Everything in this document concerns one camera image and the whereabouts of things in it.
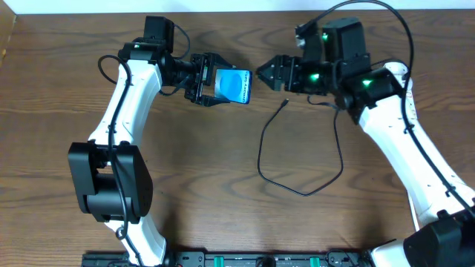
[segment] green led indicator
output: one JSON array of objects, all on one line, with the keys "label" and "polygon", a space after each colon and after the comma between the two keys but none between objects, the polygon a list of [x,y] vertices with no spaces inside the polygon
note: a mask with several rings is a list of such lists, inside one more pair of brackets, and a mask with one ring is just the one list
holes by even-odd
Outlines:
[{"label": "green led indicator", "polygon": [[314,74],[310,75],[310,79],[312,80],[312,82],[316,82],[318,80],[318,78],[320,78],[320,74],[318,74],[318,73],[314,73]]},{"label": "green led indicator", "polygon": [[373,80],[363,80],[363,85],[364,86],[369,86],[372,81]]}]

